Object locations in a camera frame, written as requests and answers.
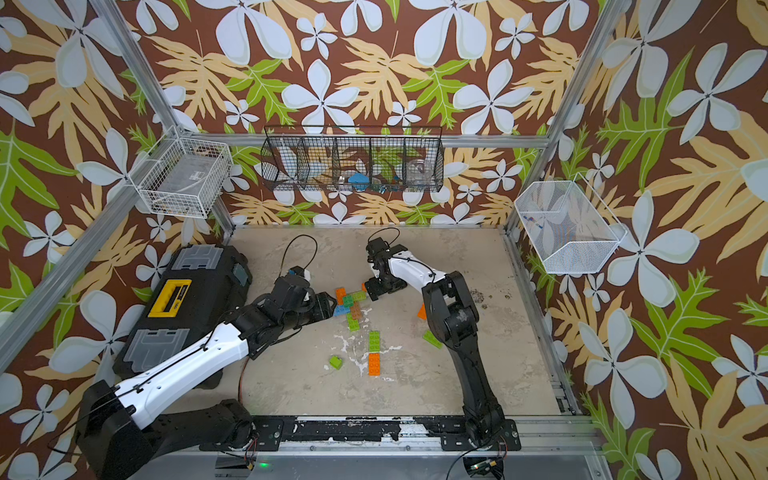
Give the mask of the blue brick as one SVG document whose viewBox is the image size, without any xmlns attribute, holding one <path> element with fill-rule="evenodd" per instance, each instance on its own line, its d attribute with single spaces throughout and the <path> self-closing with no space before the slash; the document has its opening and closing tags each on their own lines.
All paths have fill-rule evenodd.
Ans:
<svg viewBox="0 0 768 480">
<path fill-rule="evenodd" d="M 337 305 L 336 308 L 334 309 L 333 316 L 334 317 L 345 316 L 349 313 L 350 313 L 350 308 L 348 306 Z"/>
</svg>

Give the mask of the lime brick front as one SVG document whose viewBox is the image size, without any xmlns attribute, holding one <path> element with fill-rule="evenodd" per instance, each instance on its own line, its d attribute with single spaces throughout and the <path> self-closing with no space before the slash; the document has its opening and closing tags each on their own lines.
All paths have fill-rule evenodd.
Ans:
<svg viewBox="0 0 768 480">
<path fill-rule="evenodd" d="M 347 326 L 350 332 L 357 332 L 360 330 L 359 321 L 355 319 L 352 314 L 348 314 L 346 316 L 346 319 L 347 319 Z"/>
</svg>

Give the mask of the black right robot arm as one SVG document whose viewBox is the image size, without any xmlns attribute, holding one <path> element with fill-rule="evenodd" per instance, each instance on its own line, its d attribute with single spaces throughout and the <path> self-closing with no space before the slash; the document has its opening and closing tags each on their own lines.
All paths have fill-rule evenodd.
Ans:
<svg viewBox="0 0 768 480">
<path fill-rule="evenodd" d="M 373 277 L 365 289 L 372 300 L 408 286 L 422 294 L 429 330 L 449 350 L 459 378 L 471 444 L 489 447 L 501 442 L 506 417 L 481 359 L 479 312 L 463 275 L 434 269 L 405 246 L 381 237 L 369 239 L 366 252 Z"/>
</svg>

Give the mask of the orange brick front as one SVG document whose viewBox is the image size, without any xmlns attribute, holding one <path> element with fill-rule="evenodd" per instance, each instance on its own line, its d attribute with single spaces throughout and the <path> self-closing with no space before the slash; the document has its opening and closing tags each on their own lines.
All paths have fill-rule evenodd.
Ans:
<svg viewBox="0 0 768 480">
<path fill-rule="evenodd" d="M 344 298 L 346 297 L 346 290 L 344 288 L 337 288 L 335 290 L 335 296 L 337 303 L 343 305 L 345 302 Z"/>
</svg>

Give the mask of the small lime brick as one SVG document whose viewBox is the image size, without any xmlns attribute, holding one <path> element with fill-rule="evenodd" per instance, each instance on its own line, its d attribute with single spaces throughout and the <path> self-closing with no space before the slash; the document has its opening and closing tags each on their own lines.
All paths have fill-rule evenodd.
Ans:
<svg viewBox="0 0 768 480">
<path fill-rule="evenodd" d="M 335 370 L 339 370 L 343 366 L 343 360 L 338 356 L 332 356 L 329 359 L 329 364 Z"/>
</svg>

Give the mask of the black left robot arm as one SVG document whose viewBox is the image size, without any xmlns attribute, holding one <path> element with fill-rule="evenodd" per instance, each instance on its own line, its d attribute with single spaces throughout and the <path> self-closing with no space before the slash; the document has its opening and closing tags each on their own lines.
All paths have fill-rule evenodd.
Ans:
<svg viewBox="0 0 768 480">
<path fill-rule="evenodd" d="M 247 449 L 252 415 L 238 400 L 170 414 L 204 380 L 244 358 L 256 359 L 286 330 L 332 318 L 334 295 L 287 274 L 269 293 L 235 309 L 199 341 L 115 386 L 99 381 L 83 396 L 73 441 L 99 479 L 127 479 L 160 456 L 194 446 Z"/>
</svg>

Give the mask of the tan brick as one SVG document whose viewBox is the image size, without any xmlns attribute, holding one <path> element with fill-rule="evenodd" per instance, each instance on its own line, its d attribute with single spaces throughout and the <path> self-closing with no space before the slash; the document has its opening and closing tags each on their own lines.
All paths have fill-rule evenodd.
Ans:
<svg viewBox="0 0 768 480">
<path fill-rule="evenodd" d="M 352 304 L 350 307 L 350 315 L 354 320 L 361 320 L 363 318 L 363 313 L 359 302 Z"/>
</svg>

